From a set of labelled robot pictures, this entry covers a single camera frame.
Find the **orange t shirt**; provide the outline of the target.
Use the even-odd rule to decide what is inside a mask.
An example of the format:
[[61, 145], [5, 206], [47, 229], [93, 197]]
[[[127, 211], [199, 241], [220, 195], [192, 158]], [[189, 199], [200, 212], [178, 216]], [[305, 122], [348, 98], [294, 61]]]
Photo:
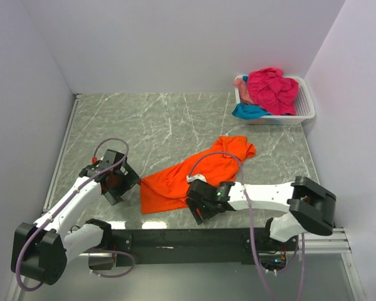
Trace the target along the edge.
[[235, 181], [239, 165], [256, 155], [254, 144], [245, 136], [220, 136], [213, 145], [184, 161], [141, 180], [142, 214], [186, 208], [185, 194], [195, 177], [218, 186]]

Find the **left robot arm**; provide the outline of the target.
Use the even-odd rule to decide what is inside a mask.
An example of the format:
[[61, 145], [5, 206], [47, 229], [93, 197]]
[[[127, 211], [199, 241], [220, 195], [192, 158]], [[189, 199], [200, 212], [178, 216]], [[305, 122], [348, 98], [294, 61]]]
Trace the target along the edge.
[[86, 207], [104, 196], [117, 204], [140, 178], [127, 162], [127, 155], [108, 149], [101, 159], [84, 167], [70, 190], [35, 222], [21, 223], [14, 233], [11, 271], [19, 285], [25, 276], [52, 285], [66, 266], [80, 254], [96, 249], [116, 252], [119, 246], [110, 223], [91, 218], [77, 230], [77, 219]]

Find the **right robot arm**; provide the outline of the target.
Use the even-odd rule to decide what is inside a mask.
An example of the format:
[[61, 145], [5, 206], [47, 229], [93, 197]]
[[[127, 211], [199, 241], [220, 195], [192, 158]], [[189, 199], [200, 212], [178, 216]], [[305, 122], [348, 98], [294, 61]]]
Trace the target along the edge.
[[197, 224], [226, 211], [263, 209], [283, 215], [266, 223], [263, 245], [277, 250], [291, 237], [309, 232], [333, 233], [336, 196], [315, 181], [297, 176], [283, 184], [241, 184], [224, 181], [217, 187], [201, 174], [187, 176], [186, 204]]

